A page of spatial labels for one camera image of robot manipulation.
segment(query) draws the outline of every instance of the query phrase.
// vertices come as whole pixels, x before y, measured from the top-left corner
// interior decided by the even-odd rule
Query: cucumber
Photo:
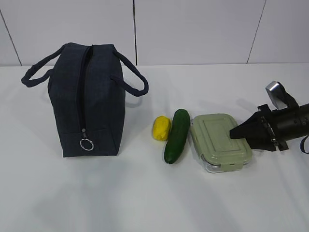
[[[165,146],[164,161],[168,164],[176,162],[183,152],[190,128],[190,116],[188,111],[179,109],[175,112],[172,129]]]

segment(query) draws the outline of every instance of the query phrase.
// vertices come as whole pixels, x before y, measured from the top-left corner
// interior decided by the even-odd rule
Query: white tiled wall
[[[246,63],[264,0],[135,0],[138,64]]]
[[[135,60],[131,0],[1,0],[0,7],[23,65],[68,42],[115,44]]]
[[[267,0],[249,63],[309,62],[309,0]]]
[[[19,65],[9,34],[0,16],[0,66]]]
[[[138,64],[309,62],[309,0],[267,0],[258,28],[264,3],[135,0]],[[112,43],[135,63],[133,0],[0,0],[0,9],[23,65],[67,42]],[[0,18],[4,65],[19,61]]]

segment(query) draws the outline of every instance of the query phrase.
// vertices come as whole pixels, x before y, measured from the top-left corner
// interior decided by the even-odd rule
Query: lunch bag
[[[30,80],[59,55],[43,77]],[[143,81],[143,90],[124,82],[120,61]],[[67,43],[33,65],[22,83],[33,87],[48,78],[63,157],[117,155],[125,119],[125,91],[137,97],[145,95],[145,77],[112,44]]]

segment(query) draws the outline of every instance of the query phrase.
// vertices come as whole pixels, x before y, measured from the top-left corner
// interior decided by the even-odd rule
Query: yellow lemon
[[[153,137],[159,141],[166,141],[169,137],[171,122],[168,117],[160,116],[155,119]]]

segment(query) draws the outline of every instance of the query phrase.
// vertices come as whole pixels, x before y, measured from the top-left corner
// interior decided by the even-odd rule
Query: white tabletop
[[[62,158],[47,83],[26,88],[28,67],[0,68],[1,232],[309,231],[309,155],[300,139],[257,152],[241,171],[210,174],[189,137],[181,161],[163,162],[151,137],[159,115],[227,113],[238,123],[280,81],[309,103],[309,64],[139,66],[149,94],[127,94],[117,157]],[[124,69],[125,79],[141,87]]]

